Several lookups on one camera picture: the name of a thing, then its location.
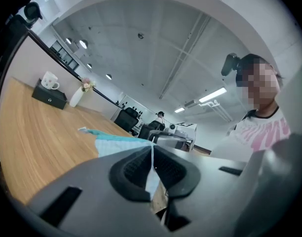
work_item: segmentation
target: white t-shirt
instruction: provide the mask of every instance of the white t-shirt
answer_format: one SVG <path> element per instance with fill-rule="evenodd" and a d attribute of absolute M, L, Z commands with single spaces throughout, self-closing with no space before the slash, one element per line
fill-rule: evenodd
<path fill-rule="evenodd" d="M 279 108 L 266 118 L 252 114 L 233 127 L 228 136 L 213 149 L 210 156 L 249 161 L 252 153 L 268 149 L 289 135 L 289 126 Z"/>
<path fill-rule="evenodd" d="M 163 118 L 157 117 L 155 121 L 158 121 L 161 124 L 164 124 L 164 119 Z"/>

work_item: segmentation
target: pink flower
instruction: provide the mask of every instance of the pink flower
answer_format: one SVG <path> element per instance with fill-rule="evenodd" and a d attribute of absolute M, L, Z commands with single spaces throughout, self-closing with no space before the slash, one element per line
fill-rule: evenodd
<path fill-rule="evenodd" d="M 83 79 L 82 79 L 82 83 L 84 83 L 84 84 L 85 84 L 85 83 L 90 83 L 90 79 L 87 78 L 87 77 L 86 77 L 86 78 L 83 78 Z"/>

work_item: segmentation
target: tissue box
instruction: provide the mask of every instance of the tissue box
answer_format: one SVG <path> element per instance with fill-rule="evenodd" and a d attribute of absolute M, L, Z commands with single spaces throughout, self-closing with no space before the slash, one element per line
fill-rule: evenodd
<path fill-rule="evenodd" d="M 41 85 L 40 79 L 35 86 L 32 97 L 59 109 L 63 109 L 67 103 L 65 93 L 57 89 L 46 89 Z"/>

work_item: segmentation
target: window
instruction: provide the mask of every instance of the window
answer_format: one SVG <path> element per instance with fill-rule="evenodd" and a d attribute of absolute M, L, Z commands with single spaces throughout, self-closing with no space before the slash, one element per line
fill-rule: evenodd
<path fill-rule="evenodd" d="M 54 42 L 50 49 L 72 70 L 75 70 L 78 67 L 78 63 L 68 54 L 58 41 Z"/>

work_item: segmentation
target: desk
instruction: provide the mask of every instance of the desk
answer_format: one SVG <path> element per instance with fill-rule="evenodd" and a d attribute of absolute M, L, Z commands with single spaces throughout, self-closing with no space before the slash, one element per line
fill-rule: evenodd
<path fill-rule="evenodd" d="M 71 168 L 98 156 L 95 136 L 78 128 L 131 136 L 99 112 L 69 104 L 60 110 L 32 93 L 30 86 L 10 79 L 0 107 L 1 166 L 12 196 L 24 204 Z"/>

